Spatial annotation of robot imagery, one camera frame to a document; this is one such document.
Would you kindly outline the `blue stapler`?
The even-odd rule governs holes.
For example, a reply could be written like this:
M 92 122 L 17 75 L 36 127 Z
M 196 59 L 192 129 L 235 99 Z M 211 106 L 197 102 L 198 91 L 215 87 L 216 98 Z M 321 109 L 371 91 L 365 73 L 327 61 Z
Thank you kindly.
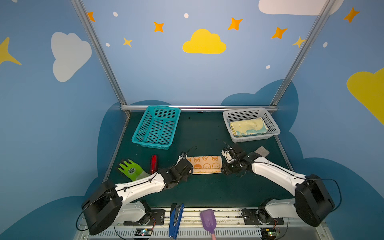
M 173 203 L 171 205 L 171 212 L 170 212 L 170 223 L 169 223 L 169 237 L 176 240 L 179 232 L 179 227 L 181 224 L 183 211 L 184 211 L 184 204 L 178 205 L 176 203 Z

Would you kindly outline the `right green circuit board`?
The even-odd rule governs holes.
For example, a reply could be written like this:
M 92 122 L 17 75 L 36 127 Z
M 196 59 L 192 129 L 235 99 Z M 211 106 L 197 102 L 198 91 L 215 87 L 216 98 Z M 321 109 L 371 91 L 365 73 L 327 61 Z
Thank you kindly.
M 277 238 L 277 232 L 269 228 L 261 228 L 261 240 L 275 240 Z

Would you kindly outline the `green circuit board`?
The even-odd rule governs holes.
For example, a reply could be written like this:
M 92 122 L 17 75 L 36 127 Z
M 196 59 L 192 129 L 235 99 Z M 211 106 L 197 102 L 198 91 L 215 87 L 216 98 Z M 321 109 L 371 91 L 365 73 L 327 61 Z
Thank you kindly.
M 261 240 L 275 240 L 277 238 L 277 232 L 269 228 L 261 228 Z
M 135 229 L 134 236 L 135 237 L 151 237 L 153 233 L 153 229 Z

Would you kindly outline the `orange cream patterned towel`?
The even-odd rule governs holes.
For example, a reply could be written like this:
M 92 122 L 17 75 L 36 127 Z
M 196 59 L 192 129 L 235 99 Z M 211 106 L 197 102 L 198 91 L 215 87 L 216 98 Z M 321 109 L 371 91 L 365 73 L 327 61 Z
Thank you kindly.
M 187 160 L 193 165 L 193 175 L 221 173 L 223 162 L 220 156 L 187 157 Z

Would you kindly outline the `plain mint green towel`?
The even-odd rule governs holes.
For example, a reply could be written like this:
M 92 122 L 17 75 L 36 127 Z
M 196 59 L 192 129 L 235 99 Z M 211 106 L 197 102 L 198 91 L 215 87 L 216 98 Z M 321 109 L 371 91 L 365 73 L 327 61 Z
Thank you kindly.
M 269 130 L 262 118 L 231 122 L 230 129 L 237 138 L 263 135 Z

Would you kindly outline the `grey plastic basket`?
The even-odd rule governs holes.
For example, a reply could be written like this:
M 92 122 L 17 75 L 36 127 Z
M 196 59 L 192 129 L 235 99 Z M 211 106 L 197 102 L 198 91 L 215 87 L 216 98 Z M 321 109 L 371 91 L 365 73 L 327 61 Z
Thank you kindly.
M 265 108 L 248 108 L 223 112 L 225 125 L 234 143 L 266 140 L 281 133 Z

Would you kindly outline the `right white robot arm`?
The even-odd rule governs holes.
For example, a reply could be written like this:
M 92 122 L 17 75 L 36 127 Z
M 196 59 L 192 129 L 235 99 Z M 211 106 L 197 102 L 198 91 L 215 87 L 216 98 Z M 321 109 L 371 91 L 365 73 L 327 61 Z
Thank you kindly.
M 273 219 L 294 218 L 317 227 L 337 209 L 324 179 L 317 175 L 295 173 L 267 160 L 257 152 L 245 154 L 239 147 L 224 148 L 222 156 L 222 173 L 225 175 L 252 172 L 274 182 L 293 196 L 285 200 L 267 200 L 258 207 L 256 218 L 262 225 L 269 224 Z

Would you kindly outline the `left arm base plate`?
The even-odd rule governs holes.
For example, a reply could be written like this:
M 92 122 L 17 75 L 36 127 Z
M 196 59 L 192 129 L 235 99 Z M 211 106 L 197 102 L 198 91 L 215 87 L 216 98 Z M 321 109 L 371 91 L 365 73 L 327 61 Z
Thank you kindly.
M 152 210 L 144 215 L 138 222 L 125 221 L 124 226 L 163 226 L 165 221 L 165 210 Z

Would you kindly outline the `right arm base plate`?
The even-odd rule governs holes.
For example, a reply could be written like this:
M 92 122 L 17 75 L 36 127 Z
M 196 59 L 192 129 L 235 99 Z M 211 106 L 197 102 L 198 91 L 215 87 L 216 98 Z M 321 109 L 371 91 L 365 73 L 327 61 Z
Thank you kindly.
M 282 218 L 272 218 L 264 209 L 241 209 L 245 225 L 284 225 Z

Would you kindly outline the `left green circuit board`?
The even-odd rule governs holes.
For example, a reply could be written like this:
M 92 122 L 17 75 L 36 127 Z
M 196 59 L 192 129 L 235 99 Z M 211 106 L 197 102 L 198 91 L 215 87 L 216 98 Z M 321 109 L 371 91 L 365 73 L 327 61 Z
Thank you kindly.
M 151 237 L 153 233 L 153 229 L 135 229 L 134 236 L 135 237 Z

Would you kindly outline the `grey sponge block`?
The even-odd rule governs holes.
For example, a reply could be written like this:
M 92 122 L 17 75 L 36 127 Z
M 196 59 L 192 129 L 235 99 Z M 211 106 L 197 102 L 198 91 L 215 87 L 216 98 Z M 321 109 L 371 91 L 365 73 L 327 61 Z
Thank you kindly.
M 266 158 L 270 154 L 270 152 L 266 148 L 264 148 L 263 146 L 261 146 L 257 150 L 255 150 L 255 153 L 259 157 L 263 157 L 263 158 Z

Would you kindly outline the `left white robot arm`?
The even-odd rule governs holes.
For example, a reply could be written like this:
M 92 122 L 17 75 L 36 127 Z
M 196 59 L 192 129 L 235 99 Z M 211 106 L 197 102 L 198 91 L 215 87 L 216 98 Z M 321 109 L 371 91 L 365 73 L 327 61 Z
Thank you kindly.
M 159 193 L 186 181 L 193 173 L 193 165 L 186 158 L 179 158 L 176 165 L 162 169 L 143 179 L 114 184 L 102 183 L 82 204 L 82 215 L 90 235 L 97 235 L 110 227 L 123 215 L 121 208 L 144 196 Z

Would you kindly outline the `red handled tool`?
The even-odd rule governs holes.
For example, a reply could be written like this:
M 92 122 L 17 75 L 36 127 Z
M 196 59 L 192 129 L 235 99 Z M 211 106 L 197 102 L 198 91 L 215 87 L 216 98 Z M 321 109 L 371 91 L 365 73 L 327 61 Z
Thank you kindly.
M 158 171 L 158 156 L 153 155 L 151 157 L 151 174 L 154 174 Z

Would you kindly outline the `teal plastic basket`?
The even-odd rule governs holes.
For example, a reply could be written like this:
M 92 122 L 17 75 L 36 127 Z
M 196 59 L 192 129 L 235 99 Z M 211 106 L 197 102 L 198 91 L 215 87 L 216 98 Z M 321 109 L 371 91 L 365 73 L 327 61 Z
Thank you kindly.
M 135 130 L 132 142 L 144 148 L 168 150 L 173 143 L 181 109 L 149 106 Z

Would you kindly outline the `purple plastic scoop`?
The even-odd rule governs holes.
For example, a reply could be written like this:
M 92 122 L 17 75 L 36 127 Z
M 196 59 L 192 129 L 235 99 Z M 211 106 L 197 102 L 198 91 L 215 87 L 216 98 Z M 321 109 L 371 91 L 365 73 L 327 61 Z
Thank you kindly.
M 214 211 L 212 209 L 202 211 L 200 213 L 200 217 L 201 217 L 201 221 L 204 229 L 210 233 L 212 240 L 217 240 L 215 235 L 215 228 L 217 226 L 217 221 L 216 221 Z

